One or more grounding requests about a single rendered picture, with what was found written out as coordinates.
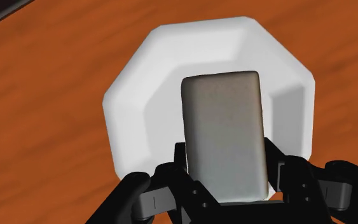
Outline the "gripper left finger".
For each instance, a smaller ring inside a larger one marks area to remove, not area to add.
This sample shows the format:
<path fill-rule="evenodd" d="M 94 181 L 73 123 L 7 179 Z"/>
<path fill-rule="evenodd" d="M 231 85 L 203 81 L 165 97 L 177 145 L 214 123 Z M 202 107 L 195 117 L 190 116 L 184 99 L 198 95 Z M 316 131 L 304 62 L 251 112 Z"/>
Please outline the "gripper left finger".
<path fill-rule="evenodd" d="M 173 224 L 219 223 L 220 204 L 186 165 L 186 145 L 176 143 L 173 162 L 158 165 L 153 176 L 127 174 L 85 224 L 152 224 L 161 213 Z"/>

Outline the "white octagonal bowl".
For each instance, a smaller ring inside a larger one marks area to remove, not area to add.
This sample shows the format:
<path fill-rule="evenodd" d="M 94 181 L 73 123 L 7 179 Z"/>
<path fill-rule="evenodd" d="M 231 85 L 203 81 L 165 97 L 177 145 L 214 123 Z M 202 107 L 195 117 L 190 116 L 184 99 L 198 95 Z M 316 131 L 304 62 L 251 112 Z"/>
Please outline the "white octagonal bowl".
<path fill-rule="evenodd" d="M 152 30 L 105 93 L 116 175 L 173 161 L 184 141 L 184 78 L 234 71 L 259 74 L 264 135 L 286 155 L 310 158 L 312 73 L 253 18 L 220 18 Z"/>

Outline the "grey rectangular block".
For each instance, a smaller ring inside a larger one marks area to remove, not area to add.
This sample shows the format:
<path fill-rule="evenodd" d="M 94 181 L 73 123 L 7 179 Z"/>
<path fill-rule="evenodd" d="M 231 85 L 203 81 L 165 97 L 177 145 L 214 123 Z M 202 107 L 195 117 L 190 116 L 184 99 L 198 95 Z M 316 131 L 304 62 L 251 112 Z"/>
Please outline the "grey rectangular block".
<path fill-rule="evenodd" d="M 189 175 L 220 203 L 267 198 L 258 73 L 187 77 L 181 97 Z"/>

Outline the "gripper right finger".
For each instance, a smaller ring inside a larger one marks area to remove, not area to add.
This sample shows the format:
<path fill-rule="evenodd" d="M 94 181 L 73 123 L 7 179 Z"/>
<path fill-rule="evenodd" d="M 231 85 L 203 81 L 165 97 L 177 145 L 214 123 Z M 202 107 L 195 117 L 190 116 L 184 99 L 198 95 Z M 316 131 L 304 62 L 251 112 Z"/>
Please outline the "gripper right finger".
<path fill-rule="evenodd" d="M 358 224 L 358 165 L 333 160 L 320 168 L 264 143 L 268 181 L 304 224 Z"/>

